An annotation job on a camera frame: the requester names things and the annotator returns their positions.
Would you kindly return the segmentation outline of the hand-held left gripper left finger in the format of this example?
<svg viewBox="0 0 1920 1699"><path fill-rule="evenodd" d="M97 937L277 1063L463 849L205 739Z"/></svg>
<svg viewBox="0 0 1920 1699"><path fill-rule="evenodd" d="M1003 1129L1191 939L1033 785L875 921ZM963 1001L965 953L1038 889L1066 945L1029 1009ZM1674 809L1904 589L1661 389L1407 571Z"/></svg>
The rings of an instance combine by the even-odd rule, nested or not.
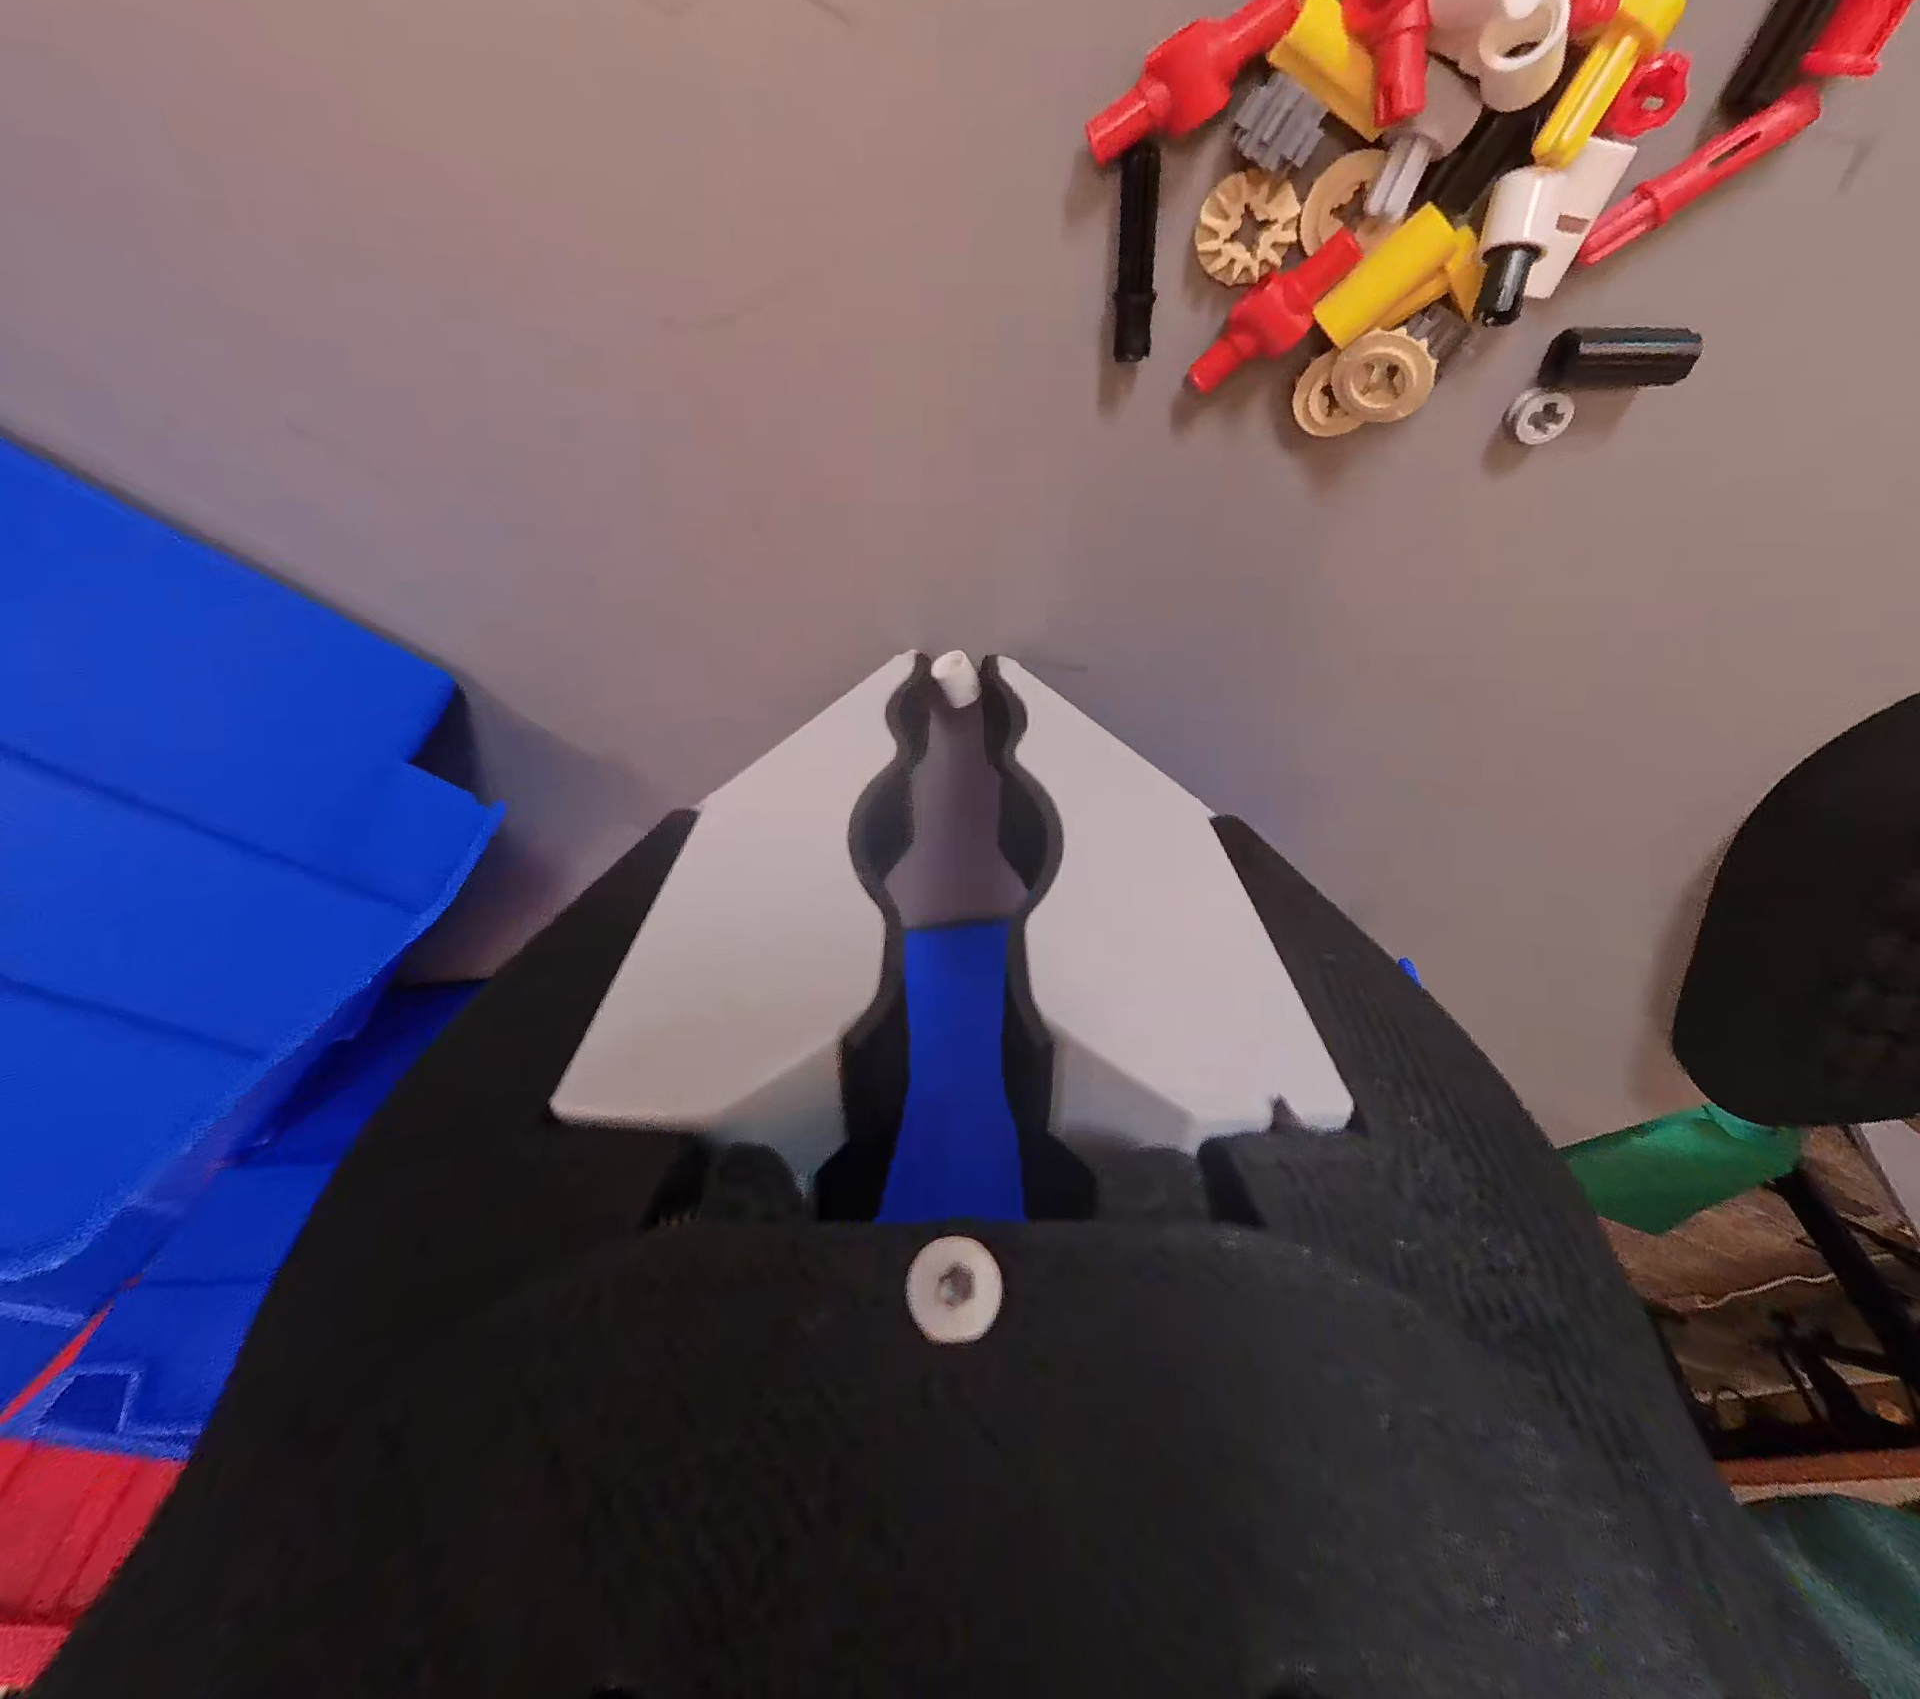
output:
<svg viewBox="0 0 1920 1699"><path fill-rule="evenodd" d="M858 797L900 759L892 655L697 811L549 1109L574 1127L780 1153L802 1185L849 1141L843 1041L886 927L853 855Z"/></svg>

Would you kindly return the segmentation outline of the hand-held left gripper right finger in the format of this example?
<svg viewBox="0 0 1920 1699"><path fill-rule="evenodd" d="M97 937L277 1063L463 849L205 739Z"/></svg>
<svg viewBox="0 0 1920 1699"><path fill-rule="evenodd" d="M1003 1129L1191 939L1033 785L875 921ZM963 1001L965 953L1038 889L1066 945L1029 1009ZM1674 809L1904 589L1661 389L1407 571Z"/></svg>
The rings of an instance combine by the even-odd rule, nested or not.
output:
<svg viewBox="0 0 1920 1699"><path fill-rule="evenodd" d="M1212 807L1008 655L978 669L995 843L1020 885L1003 1081L1025 1213L1099 1213L1100 1165L1343 1135L1355 1095Z"/></svg>

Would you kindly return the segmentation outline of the green plastic container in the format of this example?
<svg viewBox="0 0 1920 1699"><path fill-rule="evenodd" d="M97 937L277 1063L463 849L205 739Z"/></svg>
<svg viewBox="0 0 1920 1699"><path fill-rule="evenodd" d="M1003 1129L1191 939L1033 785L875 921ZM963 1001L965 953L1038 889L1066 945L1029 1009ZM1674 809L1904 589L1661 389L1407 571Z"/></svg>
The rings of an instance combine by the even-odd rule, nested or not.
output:
<svg viewBox="0 0 1920 1699"><path fill-rule="evenodd" d="M1653 1235L1793 1171L1804 1127L1770 1127L1704 1103L1561 1149L1595 1211Z"/></svg>

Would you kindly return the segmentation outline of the blue plastic bin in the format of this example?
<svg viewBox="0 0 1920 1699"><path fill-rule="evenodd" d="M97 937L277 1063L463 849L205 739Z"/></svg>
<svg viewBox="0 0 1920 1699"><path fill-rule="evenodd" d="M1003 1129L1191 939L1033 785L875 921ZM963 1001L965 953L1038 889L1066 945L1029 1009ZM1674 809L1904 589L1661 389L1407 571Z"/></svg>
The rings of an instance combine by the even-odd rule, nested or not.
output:
<svg viewBox="0 0 1920 1699"><path fill-rule="evenodd" d="M1020 885L983 701L918 655L898 761L858 797L885 915L840 1045L824 1217L1025 1217L1003 1081ZM429 659L5 447L5 1411L185 1461L266 1285L378 1087L454 1015L394 991L502 811L421 755L458 703ZM637 937L572 995L535 1121Z"/></svg>

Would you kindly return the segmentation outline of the black chair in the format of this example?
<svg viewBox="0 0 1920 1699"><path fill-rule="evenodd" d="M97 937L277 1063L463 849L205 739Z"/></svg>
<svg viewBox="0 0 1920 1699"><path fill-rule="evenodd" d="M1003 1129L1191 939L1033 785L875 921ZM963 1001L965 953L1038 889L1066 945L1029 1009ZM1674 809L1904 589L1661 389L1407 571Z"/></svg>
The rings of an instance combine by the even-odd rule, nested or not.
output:
<svg viewBox="0 0 1920 1699"><path fill-rule="evenodd" d="M1766 793L1724 847L1678 987L1671 1047L1698 1109L1678 1121L1714 1187L1766 1191L1861 1335L1777 1317L1809 1425L1711 1435L1716 1457L1917 1447L1919 701L1871 713ZM1906 1225L1883 1253L1804 1165L1851 1137Z"/></svg>

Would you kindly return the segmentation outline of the red plastic bin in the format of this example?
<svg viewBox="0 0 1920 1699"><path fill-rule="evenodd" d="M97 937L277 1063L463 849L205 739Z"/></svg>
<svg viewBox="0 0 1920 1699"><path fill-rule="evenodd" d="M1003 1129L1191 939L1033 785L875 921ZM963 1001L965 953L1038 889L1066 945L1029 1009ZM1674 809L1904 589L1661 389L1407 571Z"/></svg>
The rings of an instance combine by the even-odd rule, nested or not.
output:
<svg viewBox="0 0 1920 1699"><path fill-rule="evenodd" d="M168 1457L60 1445L13 1427L77 1361L87 1327L5 1411L3 1693L26 1691L142 1539L185 1469Z"/></svg>

